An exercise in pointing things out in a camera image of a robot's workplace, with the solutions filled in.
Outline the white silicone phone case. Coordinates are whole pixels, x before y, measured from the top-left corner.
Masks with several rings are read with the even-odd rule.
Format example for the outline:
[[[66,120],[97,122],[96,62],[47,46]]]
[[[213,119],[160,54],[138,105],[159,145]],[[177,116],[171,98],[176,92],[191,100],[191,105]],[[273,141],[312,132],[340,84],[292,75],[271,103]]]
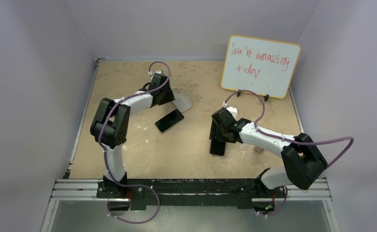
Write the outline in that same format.
[[[174,100],[172,101],[172,103],[181,113],[186,112],[192,107],[192,103],[179,88],[173,88],[172,92],[174,95]]]

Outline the purple phone black screen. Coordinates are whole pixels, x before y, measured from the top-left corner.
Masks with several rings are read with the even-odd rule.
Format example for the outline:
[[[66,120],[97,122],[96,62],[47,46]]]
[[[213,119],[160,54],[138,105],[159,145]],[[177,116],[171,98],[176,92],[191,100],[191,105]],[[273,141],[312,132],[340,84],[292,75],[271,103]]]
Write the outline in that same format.
[[[224,156],[225,147],[226,147],[225,142],[220,142],[218,140],[211,140],[209,152],[212,155]]]

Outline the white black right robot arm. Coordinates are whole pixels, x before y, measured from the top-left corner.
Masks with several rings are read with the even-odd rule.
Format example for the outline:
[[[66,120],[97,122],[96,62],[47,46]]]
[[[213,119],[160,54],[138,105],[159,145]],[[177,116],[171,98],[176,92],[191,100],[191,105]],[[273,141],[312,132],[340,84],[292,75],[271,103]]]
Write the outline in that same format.
[[[268,151],[283,161],[280,169],[266,169],[256,178],[255,192],[262,197],[277,187],[294,185],[307,190],[328,167],[328,162],[305,133],[286,135],[257,127],[248,119],[236,120],[227,108],[211,116],[210,153],[223,156],[226,143],[242,143]]]

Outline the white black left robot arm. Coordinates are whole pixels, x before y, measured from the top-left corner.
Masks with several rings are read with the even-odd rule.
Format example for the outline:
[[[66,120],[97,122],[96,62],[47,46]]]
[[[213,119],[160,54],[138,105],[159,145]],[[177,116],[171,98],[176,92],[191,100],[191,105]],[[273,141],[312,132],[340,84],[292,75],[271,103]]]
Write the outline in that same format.
[[[117,100],[103,98],[90,127],[90,133],[103,149],[106,171],[104,181],[109,192],[116,198],[126,195],[127,188],[141,188],[142,185],[128,185],[122,161],[122,144],[126,141],[129,118],[135,113],[175,100],[169,76],[154,73],[148,89]]]

